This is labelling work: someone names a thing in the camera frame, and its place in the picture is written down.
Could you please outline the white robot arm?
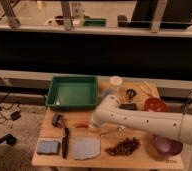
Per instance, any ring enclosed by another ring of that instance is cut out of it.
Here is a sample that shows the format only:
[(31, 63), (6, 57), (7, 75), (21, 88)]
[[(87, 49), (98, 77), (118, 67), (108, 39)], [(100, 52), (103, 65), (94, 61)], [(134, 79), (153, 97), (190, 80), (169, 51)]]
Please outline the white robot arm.
[[(111, 123), (192, 145), (192, 115), (124, 110), (119, 106), (120, 100), (117, 96), (106, 96), (92, 113), (90, 127), (98, 128)], [(192, 171), (192, 155), (188, 171)]]

